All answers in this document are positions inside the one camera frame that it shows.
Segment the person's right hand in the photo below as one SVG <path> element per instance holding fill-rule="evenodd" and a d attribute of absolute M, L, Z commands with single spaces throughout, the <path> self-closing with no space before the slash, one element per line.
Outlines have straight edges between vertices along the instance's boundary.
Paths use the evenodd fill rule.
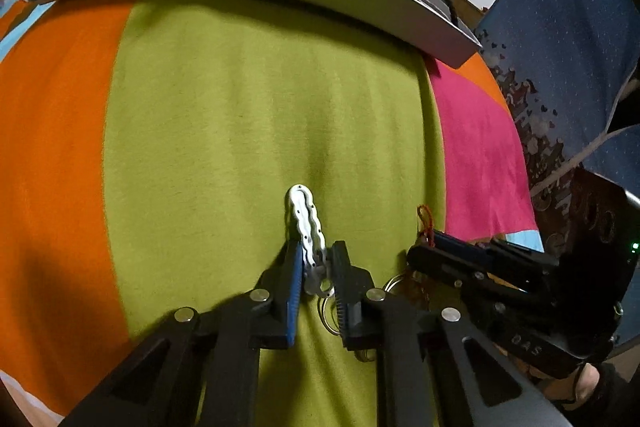
<path fill-rule="evenodd" d="M 502 355 L 533 384 L 549 401 L 559 404 L 565 410 L 575 410 L 585 404 L 593 395 L 600 381 L 598 370 L 587 363 L 564 378 L 554 378 L 539 369 L 526 364 L 506 349 L 496 345 Z"/>

